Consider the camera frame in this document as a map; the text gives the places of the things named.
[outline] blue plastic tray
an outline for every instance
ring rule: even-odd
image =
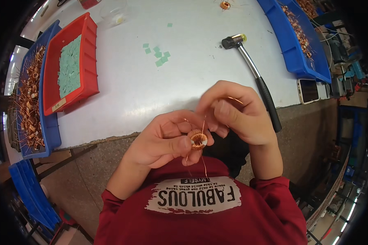
[[[316,79],[316,81],[324,81],[330,84],[329,64],[311,22],[294,0],[279,0],[279,2],[276,0],[258,0],[277,36],[285,59],[286,69],[295,73],[297,78]],[[303,54],[293,27],[281,6],[288,6],[289,10],[294,13],[299,25],[301,25],[313,51],[313,61]]]
[[[8,167],[8,170],[29,215],[53,231],[55,224],[61,219],[46,198],[34,175],[30,161],[21,160]]]
[[[61,30],[61,27],[59,27],[59,20],[56,20],[51,26],[49,26],[44,33],[41,34],[41,36],[34,42],[33,46],[29,49],[29,51],[26,53],[26,55],[23,58],[22,61],[22,69],[25,65],[25,60],[31,60],[33,57],[33,53],[36,51],[37,46],[46,46],[46,49],[48,49],[48,45],[50,40]],[[61,145],[61,139],[60,139],[60,133],[59,133],[59,127],[57,124],[57,114],[53,113],[49,116],[44,115],[44,102],[42,100],[43,96],[43,81],[44,81],[44,67],[45,67],[45,59],[46,59],[46,51],[44,53],[44,58],[42,60],[42,67],[41,72],[39,75],[39,120],[41,122],[41,131],[42,131],[42,137],[44,139],[45,147],[40,147],[38,151],[34,150],[33,147],[28,148],[26,145],[21,147],[22,156],[24,159],[30,159],[30,158],[40,158],[40,157],[46,157],[50,156],[52,153],[52,150],[56,147],[59,147]],[[17,116],[17,128],[18,128],[18,138],[19,141],[23,140],[25,138],[25,134],[23,130],[20,127],[21,122],[21,115]]]

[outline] red plastic tray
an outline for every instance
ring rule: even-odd
[[[95,59],[97,25],[91,19],[90,13],[78,17],[64,27],[51,39],[45,61],[44,69],[44,115],[63,111],[75,102],[98,94],[97,68]],[[72,91],[64,98],[60,98],[59,85],[57,84],[59,60],[61,49],[72,42],[80,34],[80,88]]]

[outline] white table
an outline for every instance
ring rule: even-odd
[[[219,7],[219,0],[128,0],[126,21],[109,29],[101,25],[99,16],[104,1],[109,0],[87,10],[99,26],[96,58],[100,93],[76,110],[58,113],[59,149],[130,135],[142,131],[158,114],[194,109],[202,93],[218,80],[258,91],[239,51],[219,48],[223,38],[237,33],[248,37],[244,47],[275,106],[300,103],[296,77],[286,70],[277,38],[256,0],[235,0],[226,11]],[[44,19],[35,33],[56,19],[64,28],[87,11],[70,0]],[[154,52],[146,55],[143,43],[169,51],[169,61],[156,67]],[[326,99],[324,86],[318,88],[320,98]]]

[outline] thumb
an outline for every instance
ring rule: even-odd
[[[158,156],[166,154],[187,154],[191,150],[191,140],[187,135],[172,139],[161,139],[155,147],[155,154]]]
[[[220,100],[217,103],[214,108],[214,116],[220,123],[241,133],[244,133],[249,127],[248,116],[225,100]]]

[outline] concrete floor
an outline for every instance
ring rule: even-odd
[[[317,164],[333,145],[337,103],[321,100],[309,105],[285,107],[277,112],[283,127],[277,134],[284,161],[283,175],[296,184],[305,185],[306,180],[316,174]],[[126,138],[100,143],[96,149],[41,181],[48,189],[50,200],[70,214],[92,237],[96,234],[103,206],[101,193],[133,140]],[[74,152],[82,149],[84,147],[75,148]],[[38,172],[49,167],[50,164],[39,167]],[[247,164],[237,179],[248,185],[253,177],[247,156]]]

